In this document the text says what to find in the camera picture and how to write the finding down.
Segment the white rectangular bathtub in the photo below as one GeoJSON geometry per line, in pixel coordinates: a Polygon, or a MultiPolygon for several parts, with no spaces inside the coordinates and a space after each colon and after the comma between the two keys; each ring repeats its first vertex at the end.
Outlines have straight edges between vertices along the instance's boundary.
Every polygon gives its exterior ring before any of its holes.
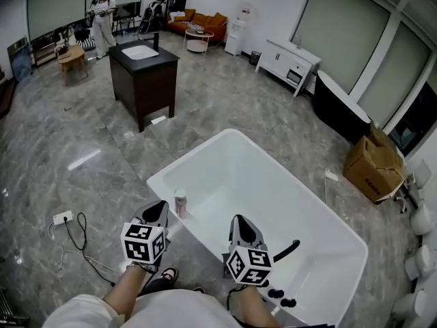
{"type": "Polygon", "coordinates": [[[258,286],[267,300],[306,325],[338,325],[356,291],[367,260],[365,242],[299,179],[247,136],[226,129],[147,180],[154,195],[175,208],[186,192],[184,227],[223,262],[231,251],[235,215],[262,233],[270,255],[300,246],[274,263],[258,286]],[[273,299],[270,289],[284,291],[273,299]],[[282,299],[295,299],[293,308],[282,299]]]}

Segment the dark wooden vanity cabinet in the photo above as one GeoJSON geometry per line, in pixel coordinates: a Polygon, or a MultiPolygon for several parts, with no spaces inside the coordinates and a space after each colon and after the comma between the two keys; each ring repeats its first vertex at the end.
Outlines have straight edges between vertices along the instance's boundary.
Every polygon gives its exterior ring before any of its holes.
{"type": "Polygon", "coordinates": [[[113,92],[137,121],[139,132],[144,131],[145,117],[168,108],[168,117],[175,114],[176,81],[179,57],[159,47],[159,55],[148,59],[132,60],[123,49],[152,43],[135,40],[109,49],[113,92]]]}

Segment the person's black trousers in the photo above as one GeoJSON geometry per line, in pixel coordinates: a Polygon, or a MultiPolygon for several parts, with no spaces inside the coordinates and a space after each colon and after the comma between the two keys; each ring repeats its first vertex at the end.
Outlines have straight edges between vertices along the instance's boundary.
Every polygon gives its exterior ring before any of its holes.
{"type": "Polygon", "coordinates": [[[168,290],[170,288],[171,288],[171,282],[168,279],[160,277],[158,279],[152,280],[150,283],[147,283],[138,294],[138,297],[152,294],[154,292],[168,290]]]}

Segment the grey roller blind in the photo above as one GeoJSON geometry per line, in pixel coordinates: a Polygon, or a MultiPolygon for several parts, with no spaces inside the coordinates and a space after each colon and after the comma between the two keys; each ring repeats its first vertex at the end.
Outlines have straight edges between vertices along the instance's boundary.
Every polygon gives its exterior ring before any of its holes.
{"type": "Polygon", "coordinates": [[[383,127],[409,94],[430,55],[430,49],[403,23],[358,101],[372,121],[383,127]]]}
{"type": "Polygon", "coordinates": [[[319,69],[350,93],[389,19],[372,0],[308,0],[295,35],[321,59],[319,69]]]}

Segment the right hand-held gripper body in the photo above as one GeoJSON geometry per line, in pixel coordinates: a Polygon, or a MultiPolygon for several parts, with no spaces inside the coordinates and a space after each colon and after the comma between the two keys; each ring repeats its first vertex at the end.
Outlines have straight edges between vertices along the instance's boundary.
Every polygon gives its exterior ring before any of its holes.
{"type": "Polygon", "coordinates": [[[223,254],[224,278],[237,284],[261,286],[272,273],[273,259],[265,244],[236,245],[223,254]]]}

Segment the person's white shirt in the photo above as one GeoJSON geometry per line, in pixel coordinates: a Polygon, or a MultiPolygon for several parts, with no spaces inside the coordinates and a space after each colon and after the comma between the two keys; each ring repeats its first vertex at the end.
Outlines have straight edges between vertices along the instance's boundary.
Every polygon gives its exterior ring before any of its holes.
{"type": "Polygon", "coordinates": [[[138,298],[126,320],[108,303],[78,295],[57,308],[42,328],[242,328],[214,298],[173,289],[138,298]]]}

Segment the white sink basin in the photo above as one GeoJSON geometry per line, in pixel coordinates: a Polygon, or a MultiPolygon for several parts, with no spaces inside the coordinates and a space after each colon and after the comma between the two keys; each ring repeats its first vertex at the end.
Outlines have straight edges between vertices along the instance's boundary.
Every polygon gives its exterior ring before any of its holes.
{"type": "Polygon", "coordinates": [[[159,55],[158,51],[151,49],[150,47],[144,44],[123,49],[122,53],[132,60],[148,59],[159,55]]]}

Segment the pink spray bottle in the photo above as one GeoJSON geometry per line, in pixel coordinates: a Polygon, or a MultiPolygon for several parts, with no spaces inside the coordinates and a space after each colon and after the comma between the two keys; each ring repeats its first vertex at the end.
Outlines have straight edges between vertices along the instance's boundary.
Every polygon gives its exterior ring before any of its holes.
{"type": "Polygon", "coordinates": [[[187,198],[186,192],[183,189],[177,189],[173,195],[175,202],[175,212],[180,218],[184,218],[186,216],[186,205],[187,198]]]}

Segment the white toilet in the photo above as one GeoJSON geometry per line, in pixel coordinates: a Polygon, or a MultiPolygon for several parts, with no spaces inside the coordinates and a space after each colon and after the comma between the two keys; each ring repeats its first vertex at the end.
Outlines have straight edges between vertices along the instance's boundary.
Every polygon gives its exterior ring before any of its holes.
{"type": "Polygon", "coordinates": [[[412,256],[405,260],[404,268],[411,281],[420,277],[427,278],[432,272],[431,252],[428,246],[420,246],[412,256]]]}
{"type": "Polygon", "coordinates": [[[412,231],[417,236],[423,236],[431,232],[435,225],[434,212],[425,203],[422,203],[410,216],[412,231]]]}
{"type": "Polygon", "coordinates": [[[423,290],[416,293],[409,293],[396,300],[391,310],[396,319],[410,320],[423,315],[428,295],[423,290]]]}

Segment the person's right forearm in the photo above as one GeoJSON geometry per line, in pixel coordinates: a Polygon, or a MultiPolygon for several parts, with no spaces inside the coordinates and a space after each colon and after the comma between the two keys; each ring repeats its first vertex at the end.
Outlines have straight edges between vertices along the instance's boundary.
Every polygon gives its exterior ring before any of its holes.
{"type": "Polygon", "coordinates": [[[256,286],[243,285],[239,288],[231,289],[227,296],[228,310],[231,296],[235,292],[238,294],[242,320],[237,317],[234,318],[241,328],[281,328],[280,324],[266,307],[256,286]]]}

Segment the person's left shoe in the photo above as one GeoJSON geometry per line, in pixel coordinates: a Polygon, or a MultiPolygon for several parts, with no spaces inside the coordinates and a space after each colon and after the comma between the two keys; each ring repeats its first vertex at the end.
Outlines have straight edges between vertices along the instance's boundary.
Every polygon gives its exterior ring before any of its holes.
{"type": "Polygon", "coordinates": [[[179,274],[179,271],[175,267],[169,266],[161,272],[160,278],[165,279],[168,282],[174,284],[178,278],[178,274],[179,274]]]}

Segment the person's left forearm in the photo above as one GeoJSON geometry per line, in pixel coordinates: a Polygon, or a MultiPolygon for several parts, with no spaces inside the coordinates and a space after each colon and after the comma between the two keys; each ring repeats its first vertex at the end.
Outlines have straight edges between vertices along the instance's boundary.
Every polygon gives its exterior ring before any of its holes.
{"type": "Polygon", "coordinates": [[[150,275],[139,265],[127,267],[116,285],[104,296],[103,301],[128,320],[137,296],[142,290],[143,282],[145,278],[150,278],[150,275]]]}

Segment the small wooden table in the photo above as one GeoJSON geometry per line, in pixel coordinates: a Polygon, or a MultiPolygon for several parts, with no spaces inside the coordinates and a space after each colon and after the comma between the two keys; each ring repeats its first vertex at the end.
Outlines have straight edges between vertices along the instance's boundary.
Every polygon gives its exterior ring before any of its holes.
{"type": "Polygon", "coordinates": [[[78,66],[85,77],[88,77],[88,71],[85,64],[85,50],[80,45],[64,45],[55,49],[57,61],[61,68],[61,75],[64,85],[67,85],[67,71],[69,68],[78,66]]]}

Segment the large torn cardboard box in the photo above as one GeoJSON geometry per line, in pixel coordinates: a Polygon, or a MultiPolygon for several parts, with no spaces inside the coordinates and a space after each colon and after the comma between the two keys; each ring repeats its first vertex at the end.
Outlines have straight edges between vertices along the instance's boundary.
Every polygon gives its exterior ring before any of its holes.
{"type": "Polygon", "coordinates": [[[373,122],[348,153],[343,175],[374,204],[392,198],[406,180],[397,146],[373,122]]]}

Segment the white vanity cabinet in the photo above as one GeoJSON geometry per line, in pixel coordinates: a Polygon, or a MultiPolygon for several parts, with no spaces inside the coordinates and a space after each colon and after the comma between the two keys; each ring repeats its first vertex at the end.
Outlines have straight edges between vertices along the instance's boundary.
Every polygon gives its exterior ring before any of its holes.
{"type": "Polygon", "coordinates": [[[305,89],[321,59],[292,42],[267,39],[255,71],[263,69],[294,89],[294,97],[305,89]]]}

